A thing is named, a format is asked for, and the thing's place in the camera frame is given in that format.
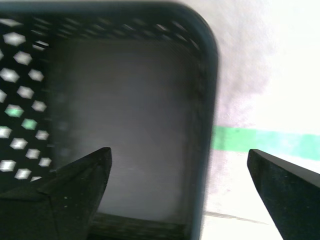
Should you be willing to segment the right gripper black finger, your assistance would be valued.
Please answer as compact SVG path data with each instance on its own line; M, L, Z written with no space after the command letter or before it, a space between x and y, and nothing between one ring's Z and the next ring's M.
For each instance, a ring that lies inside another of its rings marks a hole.
M38 180L0 194L2 240L85 240L112 167L100 148Z
M261 200L284 240L320 238L320 175L258 149L247 167Z

